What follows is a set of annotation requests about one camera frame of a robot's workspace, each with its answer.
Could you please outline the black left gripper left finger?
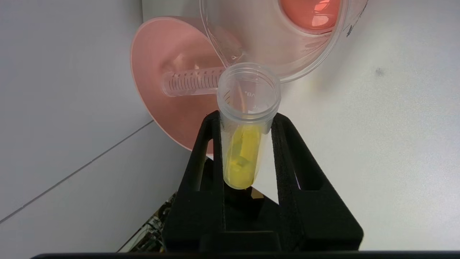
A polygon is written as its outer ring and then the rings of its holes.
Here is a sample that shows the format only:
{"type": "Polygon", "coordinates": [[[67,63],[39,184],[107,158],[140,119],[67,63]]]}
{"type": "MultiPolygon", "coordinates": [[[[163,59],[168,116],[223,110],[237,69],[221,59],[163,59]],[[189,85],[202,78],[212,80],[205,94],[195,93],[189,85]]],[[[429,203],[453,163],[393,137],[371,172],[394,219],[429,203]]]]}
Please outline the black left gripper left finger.
{"type": "Polygon", "coordinates": [[[196,252],[203,237],[225,229],[220,113],[200,126],[182,181],[162,231],[166,252],[196,252]]]}

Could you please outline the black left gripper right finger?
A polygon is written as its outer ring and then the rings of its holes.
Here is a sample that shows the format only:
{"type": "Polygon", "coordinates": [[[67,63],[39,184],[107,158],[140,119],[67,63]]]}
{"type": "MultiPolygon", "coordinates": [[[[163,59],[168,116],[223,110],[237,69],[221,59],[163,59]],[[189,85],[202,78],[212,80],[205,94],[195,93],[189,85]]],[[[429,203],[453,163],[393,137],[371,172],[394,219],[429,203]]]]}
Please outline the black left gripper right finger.
{"type": "Polygon", "coordinates": [[[281,249],[357,251],[364,231],[330,183],[292,121],[271,126],[281,249]]]}

